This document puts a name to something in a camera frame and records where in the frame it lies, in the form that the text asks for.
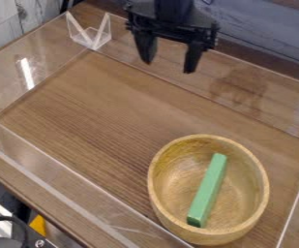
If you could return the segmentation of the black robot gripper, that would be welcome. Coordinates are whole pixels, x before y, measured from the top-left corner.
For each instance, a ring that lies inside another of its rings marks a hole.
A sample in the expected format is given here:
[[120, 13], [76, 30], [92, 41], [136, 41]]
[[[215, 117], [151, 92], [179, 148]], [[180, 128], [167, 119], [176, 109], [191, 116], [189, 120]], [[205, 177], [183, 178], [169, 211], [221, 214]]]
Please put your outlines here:
[[157, 39], [188, 44], [184, 73], [191, 74], [201, 56], [201, 50], [216, 45], [220, 24], [203, 13], [193, 0], [125, 0], [127, 29], [133, 34], [141, 60], [149, 64]]

